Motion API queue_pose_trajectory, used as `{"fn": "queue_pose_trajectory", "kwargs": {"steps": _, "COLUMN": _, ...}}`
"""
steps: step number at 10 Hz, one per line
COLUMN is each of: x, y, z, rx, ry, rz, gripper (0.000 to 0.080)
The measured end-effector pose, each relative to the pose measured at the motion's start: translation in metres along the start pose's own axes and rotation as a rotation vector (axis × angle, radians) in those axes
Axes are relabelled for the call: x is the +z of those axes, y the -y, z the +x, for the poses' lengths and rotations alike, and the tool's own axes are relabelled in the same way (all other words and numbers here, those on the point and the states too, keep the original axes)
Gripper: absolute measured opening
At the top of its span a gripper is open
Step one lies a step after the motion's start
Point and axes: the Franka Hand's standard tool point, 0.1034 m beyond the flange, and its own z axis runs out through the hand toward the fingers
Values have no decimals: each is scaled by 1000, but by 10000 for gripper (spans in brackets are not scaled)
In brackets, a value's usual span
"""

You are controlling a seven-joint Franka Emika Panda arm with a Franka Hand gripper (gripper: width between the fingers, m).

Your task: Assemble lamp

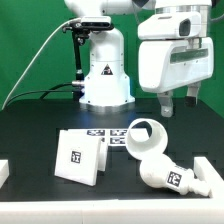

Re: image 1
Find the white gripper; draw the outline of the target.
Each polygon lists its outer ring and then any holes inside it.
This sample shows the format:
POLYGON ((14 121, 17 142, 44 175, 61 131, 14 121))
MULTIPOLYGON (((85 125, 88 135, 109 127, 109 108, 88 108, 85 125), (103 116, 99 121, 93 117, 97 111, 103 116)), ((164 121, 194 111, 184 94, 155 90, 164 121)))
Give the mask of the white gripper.
POLYGON ((200 81, 212 76, 208 13, 208 8, 162 8, 138 26, 139 83, 144 91, 158 93, 163 117, 173 115, 170 90, 188 85, 185 105, 195 107, 200 81))

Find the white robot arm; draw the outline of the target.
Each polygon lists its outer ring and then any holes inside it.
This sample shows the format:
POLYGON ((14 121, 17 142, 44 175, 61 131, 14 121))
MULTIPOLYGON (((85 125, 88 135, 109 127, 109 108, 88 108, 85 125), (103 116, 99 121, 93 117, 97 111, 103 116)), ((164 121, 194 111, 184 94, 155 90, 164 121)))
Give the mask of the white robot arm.
POLYGON ((154 14, 138 25, 138 77, 143 91, 155 93, 161 115, 173 115, 173 91, 188 88, 185 103, 197 104, 201 82, 212 76, 214 48, 208 36, 210 9, 215 0, 64 0, 76 16, 68 28, 74 47, 90 41, 90 71, 78 79, 84 84, 82 107, 117 111, 135 102, 130 78, 124 71, 124 38, 111 17, 141 10, 154 14))

